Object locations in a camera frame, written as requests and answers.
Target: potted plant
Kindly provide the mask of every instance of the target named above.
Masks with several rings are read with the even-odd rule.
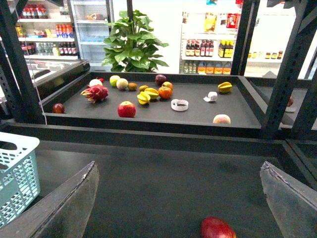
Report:
[[[119,16],[121,19],[115,23],[107,23],[113,28],[104,40],[107,47],[102,65],[112,64],[112,72],[154,72],[158,65],[168,67],[158,59],[163,56],[155,54],[157,46],[166,47],[168,43],[162,43],[151,33],[154,29],[149,26],[149,17],[139,10],[133,11],[133,19],[127,11],[120,11]]]

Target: tape roll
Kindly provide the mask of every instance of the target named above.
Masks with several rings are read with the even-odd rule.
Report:
[[[186,111],[188,109],[188,102],[186,100],[173,99],[171,101],[171,106],[175,111]]]
[[[215,102],[217,101],[218,94],[216,92],[209,92],[207,97],[204,97],[206,102]]]

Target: red apple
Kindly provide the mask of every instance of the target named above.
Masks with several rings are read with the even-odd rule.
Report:
[[[294,103],[294,98],[293,98],[293,96],[291,96],[291,97],[289,98],[289,100],[288,100],[287,106],[290,107],[291,105],[293,105],[293,103]]]
[[[162,85],[166,81],[167,79],[163,74],[158,74],[157,76],[155,76],[155,83],[157,85]]]
[[[121,118],[133,118],[136,114],[135,105],[129,101],[124,101],[118,106],[118,115]]]
[[[53,106],[53,113],[65,113],[65,107],[62,103],[56,103]]]
[[[207,217],[202,223],[203,238],[236,238],[236,233],[223,220],[217,217]]]

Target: plastic basket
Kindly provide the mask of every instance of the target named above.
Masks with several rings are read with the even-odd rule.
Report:
[[[40,183],[34,149],[38,138],[0,132],[0,141],[17,149],[0,148],[0,228],[14,220],[39,195]]]

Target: dragon fruit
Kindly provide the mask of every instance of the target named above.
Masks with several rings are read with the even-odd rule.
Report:
[[[103,101],[108,96],[108,89],[101,85],[94,85],[82,91],[80,95],[88,98],[88,101]]]

